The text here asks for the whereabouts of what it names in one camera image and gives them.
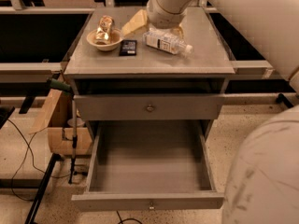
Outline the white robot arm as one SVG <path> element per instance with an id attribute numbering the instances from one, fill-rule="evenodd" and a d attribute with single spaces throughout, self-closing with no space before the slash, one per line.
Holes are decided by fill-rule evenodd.
<path id="1" fill-rule="evenodd" d="M 208 0 L 293 87 L 298 0 Z M 207 140 L 218 211 L 134 211 L 143 224 L 298 224 L 298 109 L 233 97 Z"/>

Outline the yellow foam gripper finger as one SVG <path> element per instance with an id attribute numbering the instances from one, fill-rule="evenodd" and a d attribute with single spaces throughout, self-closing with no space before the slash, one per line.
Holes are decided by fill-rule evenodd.
<path id="1" fill-rule="evenodd" d="M 170 32 L 171 32 L 173 35 L 178 36 L 180 39 L 183 39 L 183 38 L 184 38 L 184 32 L 183 32 L 183 29 L 182 29 L 181 26 L 172 28 L 172 29 L 170 30 Z"/>
<path id="2" fill-rule="evenodd" d="M 132 37 L 134 35 L 147 32 L 148 28 L 149 28 L 149 21 L 148 21 L 147 11 L 145 9 L 140 9 L 121 28 L 121 35 L 123 37 Z"/>

